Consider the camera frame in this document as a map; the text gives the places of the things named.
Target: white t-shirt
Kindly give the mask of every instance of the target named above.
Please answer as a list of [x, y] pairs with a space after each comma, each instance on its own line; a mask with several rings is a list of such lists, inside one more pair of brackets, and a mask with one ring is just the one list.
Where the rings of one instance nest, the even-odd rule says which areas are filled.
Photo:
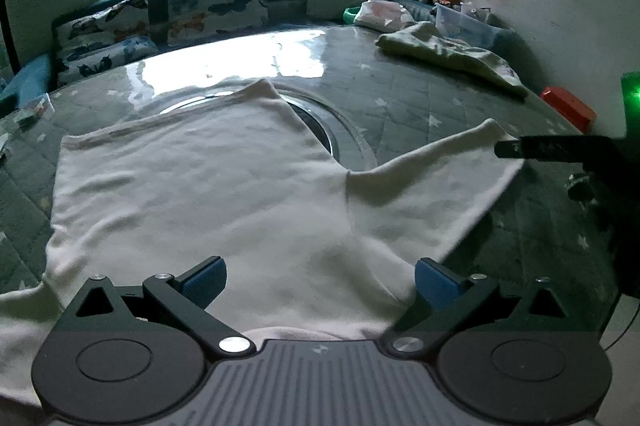
[[[136, 285], [212, 255], [228, 279], [207, 311], [258, 346], [380, 335], [412, 302], [417, 260], [443, 260], [522, 166], [495, 157], [504, 138], [488, 120], [350, 172], [267, 80], [65, 137], [43, 282], [0, 297], [0, 395], [37, 403], [38, 341], [90, 275]], [[52, 309], [37, 323], [30, 299]]]

